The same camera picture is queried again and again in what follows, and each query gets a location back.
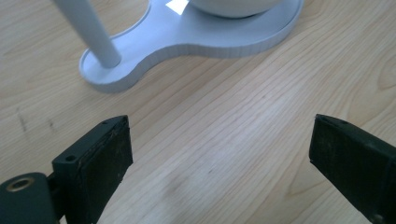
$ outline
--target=white lamp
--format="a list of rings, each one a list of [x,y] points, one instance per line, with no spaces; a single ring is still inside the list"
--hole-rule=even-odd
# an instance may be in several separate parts
[[[88,0],[53,2],[89,47],[79,62],[81,75],[99,91],[117,92],[169,58],[265,51],[291,32],[304,0],[151,0],[137,24],[111,39]]]

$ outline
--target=white rounded base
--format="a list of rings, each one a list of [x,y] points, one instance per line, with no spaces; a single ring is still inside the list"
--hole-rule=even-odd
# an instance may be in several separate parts
[[[121,62],[104,68],[90,50],[79,63],[84,79],[99,91],[131,88],[152,66],[180,55],[244,57],[281,42],[292,30],[304,0],[283,0],[268,11],[244,19],[210,16],[187,0],[152,0],[145,16],[112,37]]]

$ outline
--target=screw hole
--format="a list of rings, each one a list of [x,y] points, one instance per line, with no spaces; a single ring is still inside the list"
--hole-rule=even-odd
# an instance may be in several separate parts
[[[24,177],[24,178],[15,180],[14,182],[10,183],[7,186],[7,190],[10,192],[20,191],[20,190],[26,189],[29,186],[31,186],[33,184],[33,182],[35,182],[35,180],[32,177]]]
[[[66,161],[73,161],[73,160],[75,160],[75,159],[76,159],[75,156],[68,156],[68,157],[66,157]]]

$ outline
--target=light wood surface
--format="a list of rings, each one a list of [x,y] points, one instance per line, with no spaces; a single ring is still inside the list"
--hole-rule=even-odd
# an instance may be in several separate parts
[[[92,4],[114,35],[148,3]],[[94,125],[126,114],[134,165],[99,223],[368,223],[307,152],[317,113],[396,146],[394,0],[306,0],[271,50],[168,60],[118,94],[79,76],[85,46],[49,0],[1,1],[0,40],[1,182],[50,174]]]

